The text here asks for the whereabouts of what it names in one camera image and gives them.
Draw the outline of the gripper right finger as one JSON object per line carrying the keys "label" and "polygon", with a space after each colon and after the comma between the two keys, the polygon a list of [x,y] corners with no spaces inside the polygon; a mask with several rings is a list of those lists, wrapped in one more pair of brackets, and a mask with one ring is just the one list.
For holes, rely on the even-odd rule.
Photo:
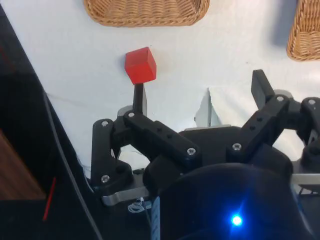
{"label": "gripper right finger", "polygon": [[320,99],[302,102],[276,94],[263,70],[252,72],[251,93],[258,110],[226,149],[230,162],[247,163],[263,145],[272,146],[283,130],[295,130],[304,143],[302,164],[320,162]]}

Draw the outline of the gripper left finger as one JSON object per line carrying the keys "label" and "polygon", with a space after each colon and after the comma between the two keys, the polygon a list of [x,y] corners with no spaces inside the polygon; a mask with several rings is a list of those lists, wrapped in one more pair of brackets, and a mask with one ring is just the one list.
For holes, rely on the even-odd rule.
{"label": "gripper left finger", "polygon": [[144,85],[134,87],[132,108],[116,120],[100,119],[92,126],[90,185],[96,194],[114,194],[134,182],[132,167],[119,160],[122,147],[131,145],[149,164],[142,182],[150,194],[167,188],[181,172],[202,163],[200,148],[183,135],[146,114]]}

